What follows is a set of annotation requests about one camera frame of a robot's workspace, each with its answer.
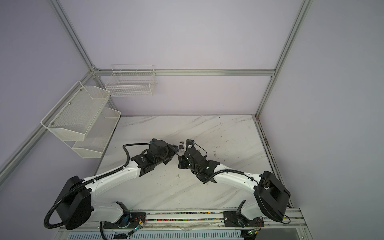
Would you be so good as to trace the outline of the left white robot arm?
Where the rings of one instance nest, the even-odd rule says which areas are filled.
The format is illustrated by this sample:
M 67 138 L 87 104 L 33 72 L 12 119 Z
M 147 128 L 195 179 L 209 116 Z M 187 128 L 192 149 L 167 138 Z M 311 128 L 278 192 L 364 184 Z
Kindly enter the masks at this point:
M 47 229 L 65 227 L 66 230 L 74 230 L 88 222 L 127 226 L 131 213 L 124 203 L 118 200 L 102 203 L 100 197 L 127 181 L 153 171 L 160 164 L 166 165 L 184 148 L 158 139 L 152 139 L 144 146 L 145 150 L 131 157 L 128 145 L 123 145 L 127 160 L 120 167 L 84 179 L 78 176 L 68 179 L 45 216 L 44 226 Z

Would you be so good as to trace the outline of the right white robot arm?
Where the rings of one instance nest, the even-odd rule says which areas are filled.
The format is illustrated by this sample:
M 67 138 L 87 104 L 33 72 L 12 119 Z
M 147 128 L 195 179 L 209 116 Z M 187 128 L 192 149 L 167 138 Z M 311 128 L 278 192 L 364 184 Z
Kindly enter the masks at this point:
M 197 146 L 192 140 L 179 146 L 184 153 L 178 156 L 178 168 L 189 169 L 203 184 L 225 184 L 254 196 L 253 202 L 240 203 L 238 215 L 241 221 L 252 221 L 265 216 L 277 223 L 290 223 L 284 219 L 287 217 L 286 209 L 291 193 L 273 173 L 264 171 L 262 174 L 252 174 L 231 169 L 220 162 L 207 160 L 207 155 L 202 155 L 196 149 Z

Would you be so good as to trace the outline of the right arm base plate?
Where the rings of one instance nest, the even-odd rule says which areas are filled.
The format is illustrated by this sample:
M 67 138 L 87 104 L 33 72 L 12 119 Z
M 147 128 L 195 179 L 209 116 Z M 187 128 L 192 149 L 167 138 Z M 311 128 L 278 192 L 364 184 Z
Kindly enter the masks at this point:
M 255 218 L 254 220 L 248 220 L 242 214 L 236 211 L 224 211 L 224 225 L 225 227 L 264 227 L 265 223 L 262 217 Z

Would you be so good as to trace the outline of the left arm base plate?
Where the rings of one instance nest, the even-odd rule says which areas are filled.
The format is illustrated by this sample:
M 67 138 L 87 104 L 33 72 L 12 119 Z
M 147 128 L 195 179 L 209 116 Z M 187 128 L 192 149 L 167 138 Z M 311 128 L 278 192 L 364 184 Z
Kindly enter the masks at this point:
M 116 222 L 104 222 L 104 229 L 133 229 L 139 225 L 139 222 L 144 223 L 147 214 L 145 212 L 130 212 L 130 214 L 123 214 L 123 216 Z

